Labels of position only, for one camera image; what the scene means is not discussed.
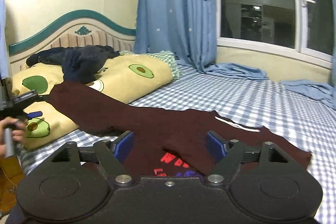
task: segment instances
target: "wooden floor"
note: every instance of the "wooden floor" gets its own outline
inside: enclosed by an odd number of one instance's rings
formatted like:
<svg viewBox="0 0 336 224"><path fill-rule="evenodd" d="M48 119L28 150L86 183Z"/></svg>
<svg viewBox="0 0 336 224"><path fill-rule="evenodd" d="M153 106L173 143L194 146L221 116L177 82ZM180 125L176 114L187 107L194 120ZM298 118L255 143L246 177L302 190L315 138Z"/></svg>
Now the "wooden floor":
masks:
<svg viewBox="0 0 336 224"><path fill-rule="evenodd" d="M0 159L0 209L8 214L16 204L16 186L23 179L20 165L15 157Z"/></svg>

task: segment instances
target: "brown t-shirt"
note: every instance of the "brown t-shirt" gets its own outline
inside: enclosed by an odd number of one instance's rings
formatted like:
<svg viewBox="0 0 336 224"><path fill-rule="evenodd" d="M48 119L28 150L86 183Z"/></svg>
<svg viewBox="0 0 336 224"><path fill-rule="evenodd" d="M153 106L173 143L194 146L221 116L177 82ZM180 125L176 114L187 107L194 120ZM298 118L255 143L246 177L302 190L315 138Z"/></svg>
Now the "brown t-shirt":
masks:
<svg viewBox="0 0 336 224"><path fill-rule="evenodd" d="M215 165L205 145L209 130L226 140L238 139L252 147L271 141L303 168L310 162L310 152L298 149L267 128L259 128L260 132L235 128L216 119L220 116L215 111L130 106L88 86L66 81L54 86L48 102L89 134L134 132L134 148L123 163L133 176L189 176L196 170L209 173ZM169 162L167 152L175 156Z"/></svg>

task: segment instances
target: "blue checkered bed sheet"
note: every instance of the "blue checkered bed sheet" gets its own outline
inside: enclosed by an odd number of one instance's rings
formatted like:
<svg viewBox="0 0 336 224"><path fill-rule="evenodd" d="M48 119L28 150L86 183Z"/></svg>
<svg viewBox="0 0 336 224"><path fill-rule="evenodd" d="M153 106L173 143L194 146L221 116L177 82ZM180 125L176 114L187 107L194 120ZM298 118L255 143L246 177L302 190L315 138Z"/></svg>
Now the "blue checkered bed sheet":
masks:
<svg viewBox="0 0 336 224"><path fill-rule="evenodd" d="M173 110L194 108L216 110L221 116L250 127L265 126L293 145L313 154L308 171L323 188L323 201L315 218L323 224L336 223L336 112L325 105L285 90L269 80L229 79L198 73L179 66L180 80L131 103L138 107ZM68 141L92 146L100 140L80 130L19 156L28 174Z"/></svg>

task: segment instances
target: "pillow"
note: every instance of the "pillow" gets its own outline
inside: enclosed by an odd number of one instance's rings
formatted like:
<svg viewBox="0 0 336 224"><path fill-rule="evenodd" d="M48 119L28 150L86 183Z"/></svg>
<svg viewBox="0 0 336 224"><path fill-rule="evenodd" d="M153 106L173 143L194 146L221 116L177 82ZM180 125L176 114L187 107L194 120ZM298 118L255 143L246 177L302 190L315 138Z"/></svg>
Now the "pillow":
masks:
<svg viewBox="0 0 336 224"><path fill-rule="evenodd" d="M15 95L29 90L49 94L54 85L63 82L61 66L38 63L12 77L12 92ZM28 121L25 147L35 149L77 129L78 126L46 102L36 102L25 109L26 113L42 111L43 116Z"/></svg>
<svg viewBox="0 0 336 224"><path fill-rule="evenodd" d="M120 54L134 54L134 53L128 50L124 50L124 51L121 51ZM160 51L159 53L153 53L153 54L146 53L146 54L141 54L141 55L152 56L163 62L166 62L171 69L171 74L173 75L173 81L179 80L180 71L177 67L175 55L171 51Z"/></svg>
<svg viewBox="0 0 336 224"><path fill-rule="evenodd" d="M173 80L173 76L170 66L158 58L125 54L108 59L96 74L96 79L87 85L128 104L168 84ZM39 94L49 94L53 86L62 81L61 66L38 63L13 75L12 91L19 95L36 89ZM28 121L24 144L28 150L45 145L78 128L72 120L47 102L36 102L25 109L26 113L35 111L42 111L43 116Z"/></svg>

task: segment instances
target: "finger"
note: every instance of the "finger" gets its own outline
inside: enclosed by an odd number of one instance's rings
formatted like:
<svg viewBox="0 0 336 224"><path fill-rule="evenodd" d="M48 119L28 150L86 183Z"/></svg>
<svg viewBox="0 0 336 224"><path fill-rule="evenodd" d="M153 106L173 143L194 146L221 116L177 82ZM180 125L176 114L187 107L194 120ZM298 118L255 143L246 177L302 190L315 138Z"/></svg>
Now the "finger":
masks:
<svg viewBox="0 0 336 224"><path fill-rule="evenodd" d="M13 140L15 140L16 142L19 142L19 143L23 143L24 139L25 138L23 136L21 136L21 135L13 136Z"/></svg>
<svg viewBox="0 0 336 224"><path fill-rule="evenodd" d="M22 121L16 122L15 126L17 129L26 130L26 125Z"/></svg>
<svg viewBox="0 0 336 224"><path fill-rule="evenodd" d="M14 119L12 117L6 117L0 121L0 132L3 131L4 127L8 126L9 124L15 124L19 119Z"/></svg>
<svg viewBox="0 0 336 224"><path fill-rule="evenodd" d="M14 136L26 136L26 130L14 130L12 131L12 135Z"/></svg>
<svg viewBox="0 0 336 224"><path fill-rule="evenodd" d="M3 144L3 145L0 145L0 155L4 155L6 152L6 145Z"/></svg>

